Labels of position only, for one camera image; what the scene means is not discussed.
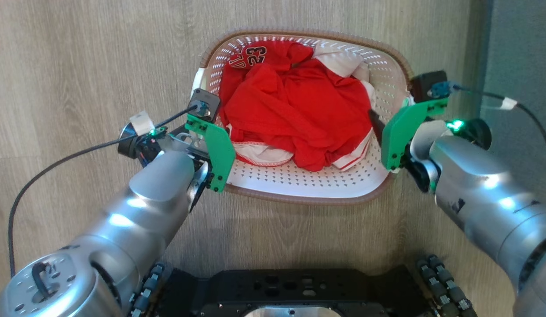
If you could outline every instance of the wooden floor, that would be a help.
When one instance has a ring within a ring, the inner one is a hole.
[[[7,217],[18,190],[51,162],[114,139],[147,110],[186,106],[206,46],[249,26],[336,30],[393,45],[418,74],[474,85],[485,8],[456,0],[0,0],[0,289]],[[475,114],[470,100],[452,112]],[[139,170],[115,148],[36,183],[15,222],[18,267],[62,246]],[[405,173],[352,207],[271,203],[207,192],[166,259],[196,275],[222,269],[353,267],[381,273],[436,253],[483,317],[511,315],[512,287]]]

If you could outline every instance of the gray wall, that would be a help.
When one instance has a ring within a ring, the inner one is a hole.
[[[494,1],[484,90],[518,100],[546,129],[546,0]],[[482,100],[480,114],[494,135],[491,151],[546,203],[546,147],[539,130],[520,110],[486,110],[498,105]]]

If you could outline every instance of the printed number 23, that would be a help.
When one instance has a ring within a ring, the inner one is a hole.
[[[245,54],[248,54],[247,62],[250,66],[253,66],[257,63],[262,63],[265,60],[265,54],[267,53],[267,48],[264,46],[258,46],[257,48],[247,48]]]

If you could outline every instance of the laundry basket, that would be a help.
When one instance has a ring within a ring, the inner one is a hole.
[[[408,92],[410,66],[391,46],[366,38],[318,30],[247,29],[235,30],[218,39],[202,57],[193,90],[202,88],[218,95],[224,66],[232,54],[257,41],[293,41],[307,46],[334,45],[363,56],[369,64],[370,82],[376,90],[371,105],[384,123],[401,108]],[[216,124],[221,125],[220,118]],[[241,195],[293,203],[361,203],[377,196],[392,181],[380,163],[380,147],[371,140],[366,157],[347,171],[334,166],[311,172],[292,161],[276,167],[262,167],[236,160],[226,190]]]

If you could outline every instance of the red clothing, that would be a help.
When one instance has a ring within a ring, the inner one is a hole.
[[[365,139],[371,130],[365,87],[312,54],[294,42],[263,41],[230,59],[220,114],[232,125],[232,142],[265,142],[294,153],[299,168],[319,171]]]

